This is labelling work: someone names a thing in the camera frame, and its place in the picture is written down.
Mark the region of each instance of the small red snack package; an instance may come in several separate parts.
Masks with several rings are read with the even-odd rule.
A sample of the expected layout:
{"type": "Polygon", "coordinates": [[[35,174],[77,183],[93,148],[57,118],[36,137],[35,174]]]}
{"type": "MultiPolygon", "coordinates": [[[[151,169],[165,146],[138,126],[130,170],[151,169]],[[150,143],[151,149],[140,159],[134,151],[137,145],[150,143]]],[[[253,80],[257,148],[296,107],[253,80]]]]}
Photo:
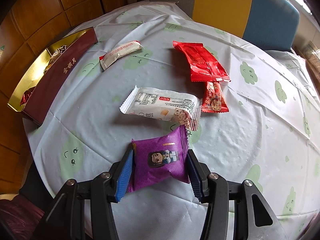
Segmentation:
{"type": "Polygon", "coordinates": [[[208,113],[229,112],[219,82],[205,82],[201,110],[208,113]]]}
{"type": "Polygon", "coordinates": [[[173,47],[187,57],[191,68],[191,81],[230,81],[230,77],[218,60],[202,43],[173,41],[173,47]]]}
{"type": "Polygon", "coordinates": [[[34,90],[35,88],[36,88],[36,87],[31,87],[31,88],[29,88],[28,90],[26,90],[26,91],[23,93],[22,99],[21,99],[21,101],[20,101],[20,105],[23,105],[23,104],[25,104],[25,103],[28,101],[29,97],[31,96],[31,94],[32,94],[32,92],[33,92],[33,90],[34,90]]]}

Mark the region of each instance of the white wrapped snack bar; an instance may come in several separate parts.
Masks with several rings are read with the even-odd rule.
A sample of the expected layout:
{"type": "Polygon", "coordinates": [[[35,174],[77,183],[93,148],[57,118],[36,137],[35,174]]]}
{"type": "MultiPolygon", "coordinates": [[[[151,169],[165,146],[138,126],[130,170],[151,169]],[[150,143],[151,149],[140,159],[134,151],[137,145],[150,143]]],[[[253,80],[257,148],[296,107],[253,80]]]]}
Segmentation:
{"type": "Polygon", "coordinates": [[[114,63],[118,58],[128,55],[138,49],[142,49],[142,46],[138,41],[129,41],[114,48],[104,56],[101,56],[99,59],[103,71],[110,67],[110,65],[114,63]]]}
{"type": "Polygon", "coordinates": [[[156,88],[135,88],[120,107],[124,114],[135,114],[185,124],[198,129],[202,100],[194,95],[156,88]]]}

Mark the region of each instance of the round table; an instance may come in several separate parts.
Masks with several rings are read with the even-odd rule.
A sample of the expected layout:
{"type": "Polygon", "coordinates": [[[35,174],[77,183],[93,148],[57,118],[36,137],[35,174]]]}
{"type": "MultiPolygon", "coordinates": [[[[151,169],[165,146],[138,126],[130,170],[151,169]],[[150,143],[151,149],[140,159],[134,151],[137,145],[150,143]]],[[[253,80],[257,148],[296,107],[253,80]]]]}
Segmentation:
{"type": "MultiPolygon", "coordinates": [[[[173,3],[141,2],[83,23],[99,43],[77,63],[42,126],[25,120],[39,174],[54,196],[69,178],[93,179],[119,161],[131,139],[165,135],[172,123],[122,114],[119,107],[138,87],[202,98],[204,83],[190,81],[185,56],[172,41],[201,42],[230,75],[221,83],[229,113],[202,113],[189,145],[200,162],[225,179],[251,179],[296,239],[320,209],[320,109],[301,82],[270,55],[219,29],[193,22],[173,3]],[[99,56],[127,41],[143,49],[105,72],[99,56]]],[[[86,202],[90,233],[90,202],[86,202]]],[[[173,178],[126,194],[113,204],[119,238],[199,239],[207,206],[191,185],[173,178]]],[[[233,232],[229,208],[228,239],[233,232]]]]}

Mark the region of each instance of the metal screw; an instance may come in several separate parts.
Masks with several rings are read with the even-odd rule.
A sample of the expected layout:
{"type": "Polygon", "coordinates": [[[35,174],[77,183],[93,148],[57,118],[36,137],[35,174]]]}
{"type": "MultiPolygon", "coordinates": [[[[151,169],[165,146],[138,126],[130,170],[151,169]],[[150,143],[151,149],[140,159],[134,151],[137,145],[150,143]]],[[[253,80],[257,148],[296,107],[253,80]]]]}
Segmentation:
{"type": "Polygon", "coordinates": [[[249,179],[246,179],[244,181],[244,184],[246,184],[248,187],[251,187],[253,185],[253,182],[251,180],[249,180],[249,179]]]}
{"type": "Polygon", "coordinates": [[[76,181],[74,180],[74,179],[68,179],[67,180],[67,185],[68,186],[72,186],[73,184],[75,184],[76,183],[76,181]]]}
{"type": "Polygon", "coordinates": [[[217,179],[217,178],[219,178],[219,175],[217,174],[217,173],[210,173],[209,174],[209,177],[211,178],[211,179],[217,179]]]}
{"type": "Polygon", "coordinates": [[[104,173],[101,173],[101,178],[103,178],[103,179],[108,179],[108,178],[110,178],[110,173],[109,172],[104,172],[104,173]]]}

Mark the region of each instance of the blue gripper pad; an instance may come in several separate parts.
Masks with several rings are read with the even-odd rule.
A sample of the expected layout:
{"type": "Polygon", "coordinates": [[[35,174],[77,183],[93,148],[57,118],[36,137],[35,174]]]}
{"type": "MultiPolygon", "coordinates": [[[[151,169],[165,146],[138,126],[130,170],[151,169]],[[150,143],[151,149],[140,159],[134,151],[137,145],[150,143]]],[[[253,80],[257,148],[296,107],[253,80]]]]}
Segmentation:
{"type": "Polygon", "coordinates": [[[193,161],[188,154],[187,156],[187,169],[188,169],[188,176],[190,179],[190,183],[192,186],[193,193],[195,194],[195,197],[201,201],[201,199],[204,198],[204,194],[202,192],[202,184],[200,177],[197,174],[195,165],[193,164],[193,161]]]}
{"type": "Polygon", "coordinates": [[[117,181],[117,188],[115,198],[119,202],[121,198],[124,197],[125,192],[129,184],[129,180],[132,174],[133,168],[133,149],[129,152],[128,158],[125,161],[125,164],[120,173],[119,179],[117,181]]]}

